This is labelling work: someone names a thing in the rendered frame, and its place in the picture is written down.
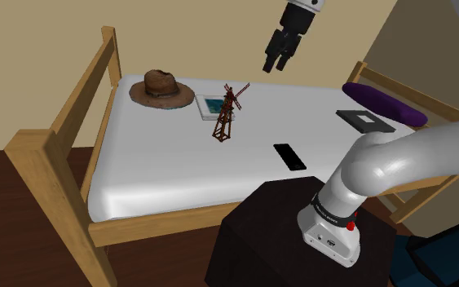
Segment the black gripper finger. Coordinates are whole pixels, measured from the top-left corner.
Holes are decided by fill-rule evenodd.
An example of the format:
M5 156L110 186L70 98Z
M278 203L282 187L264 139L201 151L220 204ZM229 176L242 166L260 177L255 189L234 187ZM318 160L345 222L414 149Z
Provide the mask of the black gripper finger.
M280 53L276 64L276 69L282 71L288 60L294 56L300 41L301 35L288 35L280 44Z
M283 32L279 29L276 29L271 37L270 42L265 49L266 60L265 64L263 65L263 71L266 73L270 73L272 68L274 67L277 58L280 56L283 48L284 43L284 35Z

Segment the black book with white patch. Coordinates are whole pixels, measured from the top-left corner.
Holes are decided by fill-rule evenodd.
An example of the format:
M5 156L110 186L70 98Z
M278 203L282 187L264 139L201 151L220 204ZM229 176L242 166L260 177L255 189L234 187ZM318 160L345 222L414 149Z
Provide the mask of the black book with white patch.
M395 128L367 110L337 110L336 114L361 134L394 133Z

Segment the wooden bed with white mattress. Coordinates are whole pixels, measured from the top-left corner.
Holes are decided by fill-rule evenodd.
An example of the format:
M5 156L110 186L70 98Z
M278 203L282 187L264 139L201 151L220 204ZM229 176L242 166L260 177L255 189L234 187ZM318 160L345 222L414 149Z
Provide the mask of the wooden bed with white mattress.
M361 134L337 110L368 110L342 89L253 83L231 138L212 136L194 98L183 108L137 104L122 75L115 30L48 129L20 130L5 153L93 287L117 287L107 245L219 226L262 184L306 177L327 183ZM182 78L195 95L222 95L218 80ZM373 113L395 128L418 128ZM306 165L291 171L274 149L289 144ZM459 174L406 183L434 194Z

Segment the white book with blue picture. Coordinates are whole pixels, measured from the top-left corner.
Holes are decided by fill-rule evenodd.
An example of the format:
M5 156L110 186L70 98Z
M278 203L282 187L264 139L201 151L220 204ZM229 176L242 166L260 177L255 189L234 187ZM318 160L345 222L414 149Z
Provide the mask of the white book with blue picture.
M223 95L195 95L197 107L203 121L216 121L224 103Z

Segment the black phone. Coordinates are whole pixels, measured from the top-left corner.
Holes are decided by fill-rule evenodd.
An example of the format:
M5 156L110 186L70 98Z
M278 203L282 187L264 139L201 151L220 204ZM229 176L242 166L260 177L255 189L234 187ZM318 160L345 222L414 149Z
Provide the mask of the black phone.
M298 171L305 170L307 168L288 143L276 143L273 145L273 147L280 155L280 158L283 160L283 162L287 165L289 170Z

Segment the brown brimmed hat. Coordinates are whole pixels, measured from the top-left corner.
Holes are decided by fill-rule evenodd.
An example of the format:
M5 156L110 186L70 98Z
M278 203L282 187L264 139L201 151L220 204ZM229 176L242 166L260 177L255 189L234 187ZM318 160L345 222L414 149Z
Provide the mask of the brown brimmed hat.
M190 87L177 82L172 73L152 69L144 74L141 82L130 88L129 96L146 107L175 109L191 104L195 93Z

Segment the brown windmill model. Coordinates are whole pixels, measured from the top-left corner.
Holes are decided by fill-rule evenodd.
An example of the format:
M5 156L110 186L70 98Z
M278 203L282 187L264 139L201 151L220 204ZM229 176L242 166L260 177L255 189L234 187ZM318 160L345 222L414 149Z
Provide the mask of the brown windmill model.
M226 94L212 134L219 142L231 138L233 109L237 107L241 110L241 104L238 101L238 97L249 86L250 83L247 83L240 91L234 93L233 89L227 83L224 85Z

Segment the dark blue box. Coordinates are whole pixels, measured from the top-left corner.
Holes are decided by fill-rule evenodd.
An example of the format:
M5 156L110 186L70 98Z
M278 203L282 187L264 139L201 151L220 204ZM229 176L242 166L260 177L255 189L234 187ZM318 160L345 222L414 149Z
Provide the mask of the dark blue box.
M394 287L459 287L459 224L430 237L397 236Z

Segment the dark robot stand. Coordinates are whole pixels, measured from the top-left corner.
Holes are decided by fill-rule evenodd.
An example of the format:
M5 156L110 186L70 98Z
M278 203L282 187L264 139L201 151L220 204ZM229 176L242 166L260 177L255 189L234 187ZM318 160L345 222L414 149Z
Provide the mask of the dark robot stand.
M218 232L209 287L387 287L396 230L360 208L360 256L345 268L306 244L298 212L323 187L315 177L262 184Z

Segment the purple pillow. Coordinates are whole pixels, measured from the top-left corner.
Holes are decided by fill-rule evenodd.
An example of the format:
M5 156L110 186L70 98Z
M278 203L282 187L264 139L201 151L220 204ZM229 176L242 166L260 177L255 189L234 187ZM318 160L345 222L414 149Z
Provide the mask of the purple pillow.
M393 121L413 127L422 127L428 122L424 113L372 86L347 82L342 86L342 91L373 113Z

